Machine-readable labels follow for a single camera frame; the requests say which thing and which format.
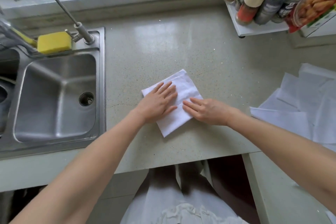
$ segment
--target pile of white cloth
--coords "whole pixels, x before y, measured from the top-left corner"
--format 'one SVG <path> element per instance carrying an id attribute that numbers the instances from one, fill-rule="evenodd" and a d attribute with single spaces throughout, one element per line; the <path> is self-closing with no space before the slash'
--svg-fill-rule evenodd
<path id="1" fill-rule="evenodd" d="M 251 115 L 336 151 L 336 72 L 304 63 Z"/>

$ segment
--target tiled floor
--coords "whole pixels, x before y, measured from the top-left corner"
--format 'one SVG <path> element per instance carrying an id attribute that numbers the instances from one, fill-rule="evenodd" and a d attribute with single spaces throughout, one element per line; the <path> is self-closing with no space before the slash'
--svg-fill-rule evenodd
<path id="1" fill-rule="evenodd" d="M 95 205 L 88 224 L 119 224 L 148 170 L 116 174 Z"/>

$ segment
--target picture of food on package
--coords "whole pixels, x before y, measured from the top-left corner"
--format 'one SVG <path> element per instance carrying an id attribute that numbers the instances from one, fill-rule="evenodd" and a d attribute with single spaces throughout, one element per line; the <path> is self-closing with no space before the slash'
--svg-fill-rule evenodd
<path id="1" fill-rule="evenodd" d="M 336 4 L 336 0 L 300 0 L 286 19 L 289 32 L 293 33 L 312 22 Z"/>

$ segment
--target person's left hand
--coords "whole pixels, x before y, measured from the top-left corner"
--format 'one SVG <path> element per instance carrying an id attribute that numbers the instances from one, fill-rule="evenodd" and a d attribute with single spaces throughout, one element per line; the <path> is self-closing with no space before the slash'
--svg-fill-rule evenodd
<path id="1" fill-rule="evenodd" d="M 153 123 L 170 114 L 177 106 L 170 106 L 172 100 L 177 97 L 176 86 L 172 82 L 165 85 L 159 83 L 149 92 L 134 109 L 144 119 L 145 123 Z"/>

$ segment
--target forearm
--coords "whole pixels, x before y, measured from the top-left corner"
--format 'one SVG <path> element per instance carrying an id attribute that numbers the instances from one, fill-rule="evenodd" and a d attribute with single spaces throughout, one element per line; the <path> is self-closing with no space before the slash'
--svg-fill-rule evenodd
<path id="1" fill-rule="evenodd" d="M 233 112 L 228 126 L 262 150 L 288 176 L 334 213 L 336 153 L 272 124 Z"/>
<path id="2" fill-rule="evenodd" d="M 25 212 L 29 212 L 29 216 L 36 216 L 31 223 L 61 223 L 83 206 L 90 213 L 89 209 L 95 205 L 127 147 L 143 125 L 144 120 L 131 111 L 119 124 L 84 149 L 15 221 L 22 222 L 22 216 L 25 223 L 30 223 Z M 47 219 L 41 220 L 44 212 L 48 213 Z"/>

